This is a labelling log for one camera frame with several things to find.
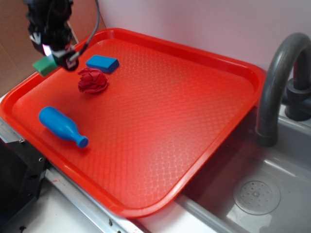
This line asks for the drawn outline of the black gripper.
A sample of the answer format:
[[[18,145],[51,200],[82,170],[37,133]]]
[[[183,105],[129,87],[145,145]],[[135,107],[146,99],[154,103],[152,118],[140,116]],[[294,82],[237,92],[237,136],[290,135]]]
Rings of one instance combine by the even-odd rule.
[[[55,63],[67,71],[74,71],[79,65],[74,50],[66,50],[72,33],[67,25],[72,10],[71,0],[24,0],[28,6],[26,18],[33,47],[44,56],[52,54]]]

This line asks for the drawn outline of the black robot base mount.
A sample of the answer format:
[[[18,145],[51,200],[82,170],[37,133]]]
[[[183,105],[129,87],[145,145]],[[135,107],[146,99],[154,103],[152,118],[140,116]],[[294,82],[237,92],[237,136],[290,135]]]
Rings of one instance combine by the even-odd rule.
[[[14,216],[39,197],[47,160],[28,142],[0,141],[0,217]]]

